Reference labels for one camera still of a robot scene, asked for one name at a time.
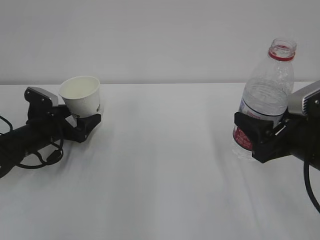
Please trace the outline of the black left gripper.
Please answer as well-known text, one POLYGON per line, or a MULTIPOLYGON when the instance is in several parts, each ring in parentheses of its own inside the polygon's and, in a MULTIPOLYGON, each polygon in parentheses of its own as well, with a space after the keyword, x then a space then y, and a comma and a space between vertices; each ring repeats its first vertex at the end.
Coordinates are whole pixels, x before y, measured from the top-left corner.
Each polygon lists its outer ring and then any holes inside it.
POLYGON ((56 142, 70 140, 83 143, 101 122, 102 115, 94 114, 85 118, 74 119, 65 104, 53 107, 46 116, 28 119, 26 124, 45 140, 56 142))

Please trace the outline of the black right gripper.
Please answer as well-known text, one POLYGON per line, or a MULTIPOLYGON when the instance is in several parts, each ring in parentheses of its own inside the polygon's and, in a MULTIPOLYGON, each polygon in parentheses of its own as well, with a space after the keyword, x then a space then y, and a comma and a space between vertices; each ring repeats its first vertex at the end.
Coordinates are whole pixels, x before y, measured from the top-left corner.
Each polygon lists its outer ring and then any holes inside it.
POLYGON ((273 133, 274 122, 261 120, 241 112, 234 114, 235 125, 248 138, 249 146, 236 141, 243 149, 252 152, 260 163, 294 156, 310 164, 320 163, 320 119, 310 117, 287 118, 279 133, 273 133))

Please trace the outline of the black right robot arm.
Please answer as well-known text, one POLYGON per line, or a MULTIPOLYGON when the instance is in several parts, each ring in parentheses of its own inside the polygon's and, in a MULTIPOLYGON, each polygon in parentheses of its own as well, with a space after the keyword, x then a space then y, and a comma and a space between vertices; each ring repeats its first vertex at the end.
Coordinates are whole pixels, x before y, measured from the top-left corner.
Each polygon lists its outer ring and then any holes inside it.
POLYGON ((234 123, 252 142, 252 157, 260 163, 294 156, 320 169, 320 119, 286 111, 274 127, 244 113, 234 114, 234 123))

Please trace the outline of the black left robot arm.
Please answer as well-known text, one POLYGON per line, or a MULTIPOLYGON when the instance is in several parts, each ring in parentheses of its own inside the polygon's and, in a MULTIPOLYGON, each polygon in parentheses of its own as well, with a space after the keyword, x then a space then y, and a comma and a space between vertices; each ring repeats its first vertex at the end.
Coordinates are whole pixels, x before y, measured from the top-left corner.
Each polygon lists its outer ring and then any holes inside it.
POLYGON ((64 142, 83 143, 102 118, 99 113, 79 118, 73 127, 67 121, 70 116, 63 104, 48 109, 30 107, 26 124, 16 129, 1 116, 9 131, 0 134, 0 176, 14 167, 35 170, 58 163, 64 156, 64 142))

